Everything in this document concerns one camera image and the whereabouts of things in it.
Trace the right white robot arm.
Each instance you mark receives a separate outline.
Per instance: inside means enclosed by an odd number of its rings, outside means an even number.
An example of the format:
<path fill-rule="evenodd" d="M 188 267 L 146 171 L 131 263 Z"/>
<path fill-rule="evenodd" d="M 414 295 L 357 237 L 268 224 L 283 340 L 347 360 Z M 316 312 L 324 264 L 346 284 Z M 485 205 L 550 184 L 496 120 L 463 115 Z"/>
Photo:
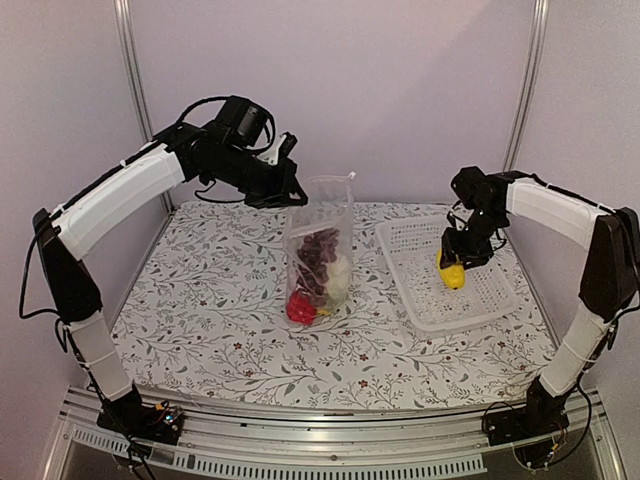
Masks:
<path fill-rule="evenodd" d="M 586 253 L 571 240 L 531 220 L 516 218 L 507 246 L 493 258 L 513 283 L 519 305 L 506 319 L 462 334 L 479 345 L 470 368 L 482 391 L 476 403 L 523 398 L 529 382 L 551 357 L 578 306 Z M 612 351 L 587 375 L 623 451 L 639 426 L 639 316 L 623 318 Z"/>

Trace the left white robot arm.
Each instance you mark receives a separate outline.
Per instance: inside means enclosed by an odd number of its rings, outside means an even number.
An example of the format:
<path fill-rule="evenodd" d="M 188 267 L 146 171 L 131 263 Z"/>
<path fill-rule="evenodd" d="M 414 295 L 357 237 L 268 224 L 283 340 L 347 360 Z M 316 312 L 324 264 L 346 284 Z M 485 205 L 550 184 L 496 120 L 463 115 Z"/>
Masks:
<path fill-rule="evenodd" d="M 148 412 L 133 399 L 135 386 L 116 352 L 106 322 L 99 287 L 84 259 L 101 239 L 151 200 L 181 183 L 197 179 L 204 186 L 222 182 L 242 194 L 255 209 L 303 206 L 308 197 L 296 178 L 289 155 L 295 135 L 277 133 L 274 116 L 240 96 L 218 96 L 221 107 L 203 126 L 187 123 L 204 98 L 138 152 L 120 161 L 53 211 L 33 217 L 29 254 L 37 254 L 54 305 L 49 313 L 66 327 L 95 389 L 112 402 L 111 419 L 128 434 L 148 426 Z"/>

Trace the dark red grape bunch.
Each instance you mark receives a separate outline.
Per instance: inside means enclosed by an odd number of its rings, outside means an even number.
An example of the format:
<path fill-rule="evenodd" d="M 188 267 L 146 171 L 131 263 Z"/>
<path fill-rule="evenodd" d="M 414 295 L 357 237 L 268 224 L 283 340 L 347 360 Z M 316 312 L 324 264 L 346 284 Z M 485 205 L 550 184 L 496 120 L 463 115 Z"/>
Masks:
<path fill-rule="evenodd" d="M 297 280 L 296 284 L 306 292 L 316 308 L 324 307 L 328 302 L 325 288 L 327 264 L 337 258 L 339 230 L 326 228 L 303 238 L 302 245 L 297 250 Z"/>

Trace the red bell pepper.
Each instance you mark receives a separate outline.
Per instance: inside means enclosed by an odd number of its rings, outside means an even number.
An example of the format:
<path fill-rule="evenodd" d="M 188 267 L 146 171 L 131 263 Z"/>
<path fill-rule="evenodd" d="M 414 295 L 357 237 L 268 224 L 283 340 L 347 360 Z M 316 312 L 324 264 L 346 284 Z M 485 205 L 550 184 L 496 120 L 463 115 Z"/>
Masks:
<path fill-rule="evenodd" d="M 294 291 L 286 304 L 286 315 L 294 323 L 311 325 L 317 316 L 317 308 L 309 295 L 301 290 Z"/>

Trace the white cauliflower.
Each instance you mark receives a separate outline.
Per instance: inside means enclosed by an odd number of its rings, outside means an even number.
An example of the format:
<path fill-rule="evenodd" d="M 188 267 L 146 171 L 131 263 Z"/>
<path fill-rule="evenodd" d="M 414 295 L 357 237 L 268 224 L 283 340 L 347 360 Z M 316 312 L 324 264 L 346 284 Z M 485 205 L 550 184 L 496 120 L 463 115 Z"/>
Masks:
<path fill-rule="evenodd" d="M 350 260 L 344 255 L 339 255 L 335 261 L 328 263 L 327 277 L 325 288 L 329 298 L 334 302 L 341 302 L 346 297 L 350 285 Z"/>

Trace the clear zip top bag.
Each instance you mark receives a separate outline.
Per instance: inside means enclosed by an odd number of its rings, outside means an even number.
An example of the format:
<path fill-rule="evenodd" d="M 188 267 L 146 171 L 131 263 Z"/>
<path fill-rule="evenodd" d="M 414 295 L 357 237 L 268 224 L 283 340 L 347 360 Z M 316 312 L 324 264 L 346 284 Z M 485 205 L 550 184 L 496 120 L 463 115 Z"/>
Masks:
<path fill-rule="evenodd" d="M 285 315 L 296 326 L 331 316 L 346 301 L 353 271 L 354 171 L 317 176 L 303 189 L 308 203 L 288 209 Z"/>

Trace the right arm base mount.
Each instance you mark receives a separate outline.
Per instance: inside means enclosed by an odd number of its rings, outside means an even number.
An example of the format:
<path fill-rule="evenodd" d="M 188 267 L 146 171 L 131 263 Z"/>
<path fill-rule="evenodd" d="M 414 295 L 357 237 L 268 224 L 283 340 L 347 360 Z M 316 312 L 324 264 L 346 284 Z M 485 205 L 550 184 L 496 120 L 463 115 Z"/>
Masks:
<path fill-rule="evenodd" d="M 491 446 L 503 445 L 534 437 L 562 432 L 569 426 L 565 404 L 570 393 L 554 397 L 536 378 L 526 391 L 523 407 L 514 408 L 505 404 L 506 410 L 490 413 L 486 410 L 481 428 Z M 549 466 L 560 446 L 558 441 L 544 441 L 517 447 L 516 460 L 529 469 Z"/>

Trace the yellow mango front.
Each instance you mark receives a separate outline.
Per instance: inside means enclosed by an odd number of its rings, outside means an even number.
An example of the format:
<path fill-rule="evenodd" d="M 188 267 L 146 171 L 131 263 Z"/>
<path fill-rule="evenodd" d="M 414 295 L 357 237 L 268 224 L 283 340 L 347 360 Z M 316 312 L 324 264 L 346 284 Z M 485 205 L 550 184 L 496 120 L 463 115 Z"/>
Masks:
<path fill-rule="evenodd" d="M 452 264 L 442 267 L 438 262 L 440 259 L 440 250 L 437 254 L 437 269 L 444 285 L 450 290 L 459 290 L 465 285 L 465 270 L 461 263 Z"/>

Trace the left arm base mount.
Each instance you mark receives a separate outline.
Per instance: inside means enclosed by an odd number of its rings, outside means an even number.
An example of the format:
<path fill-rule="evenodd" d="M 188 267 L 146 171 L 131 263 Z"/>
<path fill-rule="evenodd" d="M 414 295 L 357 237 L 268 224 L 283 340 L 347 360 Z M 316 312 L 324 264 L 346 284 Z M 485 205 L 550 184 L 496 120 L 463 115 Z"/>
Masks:
<path fill-rule="evenodd" d="M 154 406 L 145 405 L 136 385 L 126 373 L 115 376 L 89 374 L 101 401 L 97 425 L 119 432 L 127 438 L 176 445 L 182 433 L 184 410 L 164 400 Z"/>

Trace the white plastic basket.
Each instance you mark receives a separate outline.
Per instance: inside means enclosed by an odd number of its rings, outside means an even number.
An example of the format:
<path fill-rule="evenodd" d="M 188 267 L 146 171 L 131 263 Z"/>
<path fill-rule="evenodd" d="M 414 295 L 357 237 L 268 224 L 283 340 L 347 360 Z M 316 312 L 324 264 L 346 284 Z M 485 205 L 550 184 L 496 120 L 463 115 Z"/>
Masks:
<path fill-rule="evenodd" d="M 384 221 L 376 235 L 411 324 L 432 336 L 480 328 L 513 313 L 518 297 L 503 270 L 485 265 L 464 274 L 459 288 L 438 270 L 443 215 Z"/>

